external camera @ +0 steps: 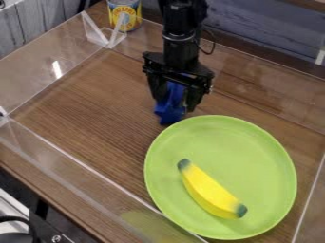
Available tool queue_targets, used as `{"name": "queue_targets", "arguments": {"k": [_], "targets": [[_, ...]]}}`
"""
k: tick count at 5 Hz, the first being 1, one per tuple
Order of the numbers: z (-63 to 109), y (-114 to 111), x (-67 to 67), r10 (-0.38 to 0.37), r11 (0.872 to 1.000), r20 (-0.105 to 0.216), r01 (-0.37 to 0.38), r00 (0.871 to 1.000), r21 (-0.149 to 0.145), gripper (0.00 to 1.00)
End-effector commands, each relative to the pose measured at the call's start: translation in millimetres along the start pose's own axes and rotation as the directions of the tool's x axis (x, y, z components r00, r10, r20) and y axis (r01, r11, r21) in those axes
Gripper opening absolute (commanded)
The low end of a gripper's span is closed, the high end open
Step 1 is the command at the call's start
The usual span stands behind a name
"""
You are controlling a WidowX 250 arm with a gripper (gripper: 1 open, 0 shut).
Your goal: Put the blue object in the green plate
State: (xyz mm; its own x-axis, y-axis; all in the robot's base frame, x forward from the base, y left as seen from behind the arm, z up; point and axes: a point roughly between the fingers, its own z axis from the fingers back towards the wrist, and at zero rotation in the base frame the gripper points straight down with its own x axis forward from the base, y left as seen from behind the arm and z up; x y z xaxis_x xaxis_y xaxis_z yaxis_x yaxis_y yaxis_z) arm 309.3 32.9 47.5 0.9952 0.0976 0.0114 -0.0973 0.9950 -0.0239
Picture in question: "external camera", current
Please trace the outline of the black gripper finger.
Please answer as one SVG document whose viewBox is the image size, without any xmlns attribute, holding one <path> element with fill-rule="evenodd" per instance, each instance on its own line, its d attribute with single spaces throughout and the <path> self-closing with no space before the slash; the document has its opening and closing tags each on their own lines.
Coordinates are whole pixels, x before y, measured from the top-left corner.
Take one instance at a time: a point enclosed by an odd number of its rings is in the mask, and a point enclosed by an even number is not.
<svg viewBox="0 0 325 243">
<path fill-rule="evenodd" d="M 186 88 L 187 112 L 194 111 L 196 106 L 201 103 L 205 94 L 206 94 L 206 90 L 202 85 L 191 85 Z"/>
<path fill-rule="evenodd" d="M 167 94 L 167 82 L 163 75 L 149 72 L 147 81 L 153 98 L 161 102 Z"/>
</svg>

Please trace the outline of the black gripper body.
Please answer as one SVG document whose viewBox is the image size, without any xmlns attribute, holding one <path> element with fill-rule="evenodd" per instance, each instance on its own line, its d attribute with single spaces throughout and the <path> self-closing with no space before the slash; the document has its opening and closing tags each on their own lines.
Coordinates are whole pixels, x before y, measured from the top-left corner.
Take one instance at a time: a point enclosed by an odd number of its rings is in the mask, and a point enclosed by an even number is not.
<svg viewBox="0 0 325 243">
<path fill-rule="evenodd" d="M 145 60 L 142 71 L 146 75 L 149 72 L 163 75 L 166 81 L 185 86 L 202 85 L 206 94 L 210 92 L 214 73 L 200 62 L 190 65 L 186 69 L 178 69 L 163 62 L 163 55 L 159 52 L 145 51 L 142 58 Z"/>
</svg>

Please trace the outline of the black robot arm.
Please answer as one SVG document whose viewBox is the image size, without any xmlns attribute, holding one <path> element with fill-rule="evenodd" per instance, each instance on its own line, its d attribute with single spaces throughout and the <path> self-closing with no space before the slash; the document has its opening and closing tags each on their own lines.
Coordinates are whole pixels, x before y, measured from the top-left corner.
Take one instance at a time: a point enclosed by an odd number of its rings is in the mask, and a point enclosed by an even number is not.
<svg viewBox="0 0 325 243">
<path fill-rule="evenodd" d="M 142 53 L 142 71 L 147 76 L 154 99 L 161 102 L 167 94 L 167 83 L 186 88 L 182 105 L 193 112 L 213 86 L 213 71 L 200 62 L 204 21 L 208 0 L 158 0 L 162 13 L 162 52 Z"/>
</svg>

